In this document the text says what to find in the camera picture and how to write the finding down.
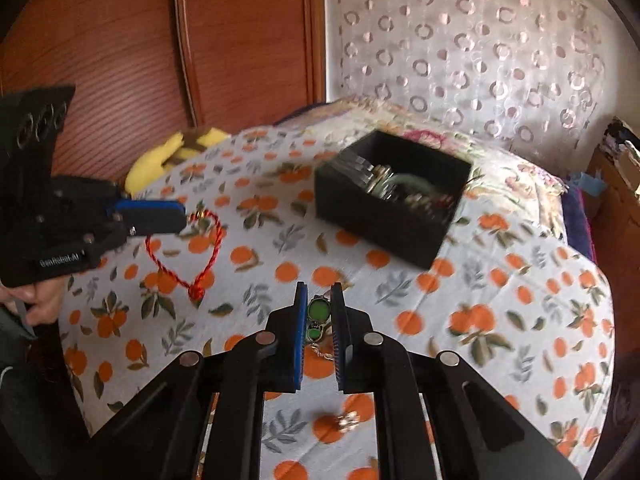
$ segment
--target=red string bracelet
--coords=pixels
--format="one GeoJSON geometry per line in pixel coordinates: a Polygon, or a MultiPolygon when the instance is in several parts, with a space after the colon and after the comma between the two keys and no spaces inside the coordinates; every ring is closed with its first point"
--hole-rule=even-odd
{"type": "Polygon", "coordinates": [[[218,215],[216,215],[213,211],[210,211],[208,209],[198,209],[195,213],[191,213],[188,216],[188,221],[195,222],[200,218],[211,218],[213,220],[214,222],[213,229],[216,230],[216,241],[213,244],[213,252],[211,253],[209,262],[207,263],[205,268],[202,270],[202,272],[195,277],[195,279],[193,280],[193,283],[185,282],[175,272],[167,269],[164,266],[164,264],[156,257],[154,252],[151,250],[151,236],[146,237],[146,240],[145,240],[146,253],[149,255],[153,263],[155,263],[156,266],[158,266],[158,269],[160,269],[165,274],[168,274],[169,276],[171,276],[177,283],[179,283],[184,288],[186,288],[187,293],[189,294],[189,297],[193,301],[200,301],[202,298],[204,298],[204,288],[202,285],[200,285],[200,282],[204,279],[204,276],[211,270],[211,267],[213,267],[213,264],[216,262],[216,258],[218,257],[218,252],[220,251],[220,244],[222,243],[222,224],[220,223],[220,219],[218,218],[218,215]]]}

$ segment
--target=screw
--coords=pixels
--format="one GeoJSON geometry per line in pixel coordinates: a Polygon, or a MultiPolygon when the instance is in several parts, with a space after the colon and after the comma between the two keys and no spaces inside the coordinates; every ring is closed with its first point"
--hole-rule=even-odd
{"type": "Polygon", "coordinates": [[[262,330],[255,335],[255,341],[258,343],[258,345],[270,345],[271,343],[276,341],[276,335],[273,332],[262,330]]]}
{"type": "Polygon", "coordinates": [[[384,338],[378,332],[369,332],[364,335],[364,342],[371,346],[382,345],[384,338]]]}
{"type": "Polygon", "coordinates": [[[440,354],[440,361],[447,366],[458,366],[460,364],[460,357],[455,352],[443,352],[440,354]]]}
{"type": "Polygon", "coordinates": [[[200,360],[200,355],[197,352],[185,352],[180,356],[180,364],[182,366],[193,366],[198,364],[200,360]]]}

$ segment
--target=person's hand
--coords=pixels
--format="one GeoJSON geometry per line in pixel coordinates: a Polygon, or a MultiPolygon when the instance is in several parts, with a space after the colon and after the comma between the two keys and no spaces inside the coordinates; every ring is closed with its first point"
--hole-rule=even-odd
{"type": "Polygon", "coordinates": [[[12,298],[18,298],[33,306],[27,311],[27,323],[31,326],[54,323],[58,319],[65,295],[67,277],[60,276],[34,285],[4,288],[0,286],[0,303],[18,314],[12,298]]]}

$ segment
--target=black box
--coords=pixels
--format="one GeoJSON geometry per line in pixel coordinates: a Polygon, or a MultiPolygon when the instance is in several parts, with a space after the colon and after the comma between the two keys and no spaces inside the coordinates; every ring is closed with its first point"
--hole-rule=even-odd
{"type": "MultiPolygon", "coordinates": [[[[458,207],[471,172],[471,164],[464,160],[379,130],[347,149],[374,166],[390,166],[394,173],[428,180],[455,198],[453,208],[458,207]]],[[[316,168],[316,209],[320,218],[425,269],[431,267],[449,229],[402,203],[366,193],[328,162],[316,168]]]]}

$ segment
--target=floral bedsheet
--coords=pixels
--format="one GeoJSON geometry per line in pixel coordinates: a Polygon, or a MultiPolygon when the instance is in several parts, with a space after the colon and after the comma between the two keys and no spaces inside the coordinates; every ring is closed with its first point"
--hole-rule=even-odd
{"type": "MultiPolygon", "coordinates": [[[[193,303],[142,240],[74,276],[60,319],[76,397],[95,433],[180,353],[229,350],[291,304],[297,280],[324,294],[340,281],[376,330],[428,355],[458,352],[585,473],[611,386],[607,280],[546,229],[464,197],[431,269],[316,218],[313,168],[339,145],[308,130],[247,130],[175,168],[144,193],[212,208],[225,225],[218,260],[193,303]]],[[[199,221],[151,249],[190,281],[215,234],[199,221]]],[[[330,351],[330,342],[325,349],[330,351]]],[[[376,478],[372,399],[337,391],[334,364],[305,349],[302,390],[268,394],[263,479],[376,478]],[[336,416],[356,411],[348,434],[336,416]]]]}

